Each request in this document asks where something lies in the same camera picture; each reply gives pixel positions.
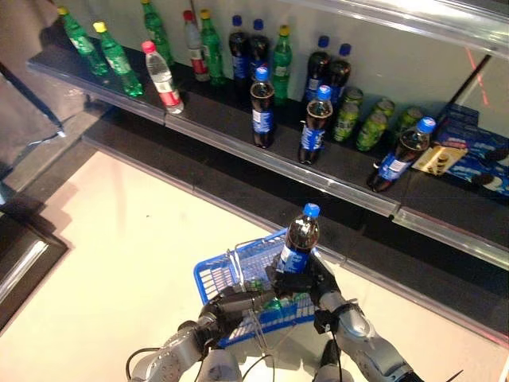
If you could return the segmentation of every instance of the soda can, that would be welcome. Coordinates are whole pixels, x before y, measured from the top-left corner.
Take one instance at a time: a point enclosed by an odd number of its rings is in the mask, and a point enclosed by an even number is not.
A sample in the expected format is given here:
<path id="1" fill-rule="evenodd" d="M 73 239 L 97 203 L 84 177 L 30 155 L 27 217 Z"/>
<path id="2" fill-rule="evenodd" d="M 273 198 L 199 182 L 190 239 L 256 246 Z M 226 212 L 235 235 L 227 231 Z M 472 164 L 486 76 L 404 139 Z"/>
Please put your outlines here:
<path id="1" fill-rule="evenodd" d="M 357 106 L 363 102 L 364 93 L 359 88 L 350 87 L 344 92 L 344 102 L 354 103 Z"/>
<path id="2" fill-rule="evenodd" d="M 421 109 L 412 106 L 405 110 L 398 124 L 398 131 L 403 132 L 415 126 L 424 117 Z"/>
<path id="3" fill-rule="evenodd" d="M 334 139 L 337 142 L 346 140 L 353 131 L 359 118 L 359 107 L 355 103 L 345 103 L 340 109 L 334 126 Z"/>
<path id="4" fill-rule="evenodd" d="M 357 136 L 357 150 L 371 150 L 378 143 L 386 129 L 387 117 L 381 111 L 375 111 L 369 116 Z"/>
<path id="5" fill-rule="evenodd" d="M 381 111 L 387 118 L 390 118 L 394 114 L 394 107 L 394 102 L 388 98 L 382 98 L 376 103 L 373 111 Z"/>

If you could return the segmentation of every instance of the blue bottle cap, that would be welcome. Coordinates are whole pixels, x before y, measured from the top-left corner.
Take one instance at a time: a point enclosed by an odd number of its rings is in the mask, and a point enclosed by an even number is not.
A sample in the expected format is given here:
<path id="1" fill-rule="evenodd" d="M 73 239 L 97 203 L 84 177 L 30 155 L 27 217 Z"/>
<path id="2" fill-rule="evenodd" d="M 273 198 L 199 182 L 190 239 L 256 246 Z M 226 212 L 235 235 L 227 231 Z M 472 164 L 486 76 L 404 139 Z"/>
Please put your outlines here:
<path id="1" fill-rule="evenodd" d="M 318 38 L 318 46 L 320 48 L 327 48 L 328 47 L 328 36 L 320 36 L 320 38 Z"/>
<path id="2" fill-rule="evenodd" d="M 304 206 L 304 214 L 309 217 L 318 217 L 320 215 L 320 207 L 313 203 L 307 203 Z"/>
<path id="3" fill-rule="evenodd" d="M 321 85 L 318 88 L 317 98 L 320 101 L 329 101 L 331 99 L 331 88 L 327 85 Z"/>
<path id="4" fill-rule="evenodd" d="M 257 81 L 265 82 L 269 79 L 269 70 L 264 66 L 260 66 L 256 68 L 255 77 Z"/>
<path id="5" fill-rule="evenodd" d="M 263 20 L 261 18 L 257 18 L 253 21 L 254 30 L 262 30 L 263 29 Z"/>
<path id="6" fill-rule="evenodd" d="M 433 131 L 437 123 L 435 120 L 431 117 L 424 117 L 421 119 L 417 124 L 417 130 L 419 130 L 422 133 L 430 133 Z"/>
<path id="7" fill-rule="evenodd" d="M 242 17 L 238 14 L 234 15 L 231 18 L 231 23 L 233 24 L 233 26 L 241 26 L 242 25 Z"/>
<path id="8" fill-rule="evenodd" d="M 342 44 L 340 46 L 340 56 L 350 56 L 352 46 L 350 44 Z"/>

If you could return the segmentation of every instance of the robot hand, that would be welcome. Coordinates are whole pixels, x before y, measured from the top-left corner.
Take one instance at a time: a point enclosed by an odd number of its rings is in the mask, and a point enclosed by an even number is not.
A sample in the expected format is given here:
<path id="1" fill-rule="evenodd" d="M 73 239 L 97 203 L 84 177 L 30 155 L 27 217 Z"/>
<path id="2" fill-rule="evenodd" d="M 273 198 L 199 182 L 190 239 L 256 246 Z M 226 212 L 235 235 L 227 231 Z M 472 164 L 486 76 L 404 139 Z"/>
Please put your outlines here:
<path id="1" fill-rule="evenodd" d="M 231 334 L 243 320 L 244 311 L 260 310 L 274 297 L 272 291 L 242 292 L 239 286 L 224 289 L 204 306 L 197 322 L 185 322 L 157 352 L 142 358 L 134 366 L 130 382 L 177 382 L 200 360 L 204 360 L 204 372 L 198 380 L 241 381 L 239 366 L 230 353 L 216 349 L 208 354 L 208 349 Z"/>
<path id="2" fill-rule="evenodd" d="M 423 382 L 398 350 L 375 332 L 357 302 L 341 295 L 334 274 L 318 256 L 311 254 L 299 275 L 276 272 L 276 264 L 277 260 L 266 269 L 276 295 L 308 292 L 318 309 L 314 322 L 318 333 L 331 331 L 369 382 Z"/>

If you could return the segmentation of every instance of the red label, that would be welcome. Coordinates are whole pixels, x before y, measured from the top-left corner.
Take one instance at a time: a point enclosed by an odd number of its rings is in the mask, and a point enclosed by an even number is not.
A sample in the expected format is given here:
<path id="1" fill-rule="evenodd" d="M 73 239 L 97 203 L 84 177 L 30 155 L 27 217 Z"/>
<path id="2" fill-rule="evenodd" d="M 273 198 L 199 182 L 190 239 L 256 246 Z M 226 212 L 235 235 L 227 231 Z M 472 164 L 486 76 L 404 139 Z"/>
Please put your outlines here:
<path id="1" fill-rule="evenodd" d="M 196 74 L 205 74 L 208 72 L 207 66 L 203 60 L 191 60 L 192 68 Z"/>
<path id="2" fill-rule="evenodd" d="M 178 92 L 159 93 L 162 103 L 166 106 L 175 106 L 181 102 Z"/>

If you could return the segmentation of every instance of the blue shopping basket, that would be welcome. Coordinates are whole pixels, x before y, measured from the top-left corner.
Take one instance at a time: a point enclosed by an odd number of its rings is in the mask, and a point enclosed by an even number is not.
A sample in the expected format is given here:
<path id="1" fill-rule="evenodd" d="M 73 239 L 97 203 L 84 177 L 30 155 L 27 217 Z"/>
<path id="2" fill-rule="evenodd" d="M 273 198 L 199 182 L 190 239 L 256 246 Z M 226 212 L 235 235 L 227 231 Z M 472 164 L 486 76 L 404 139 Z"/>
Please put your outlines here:
<path id="1" fill-rule="evenodd" d="M 262 284 L 264 290 L 270 289 L 265 267 L 271 265 L 273 258 L 281 253 L 285 234 L 286 229 L 283 229 L 263 239 L 240 244 L 234 251 L 227 251 L 198 263 L 194 268 L 194 278 L 202 303 L 206 304 L 222 289 L 237 283 L 256 281 Z M 307 294 L 283 302 L 279 309 L 267 309 L 257 315 L 264 333 L 314 319 L 315 308 Z M 244 318 L 231 336 L 223 339 L 220 344 L 228 346 L 254 337 L 257 324 L 250 317 Z"/>

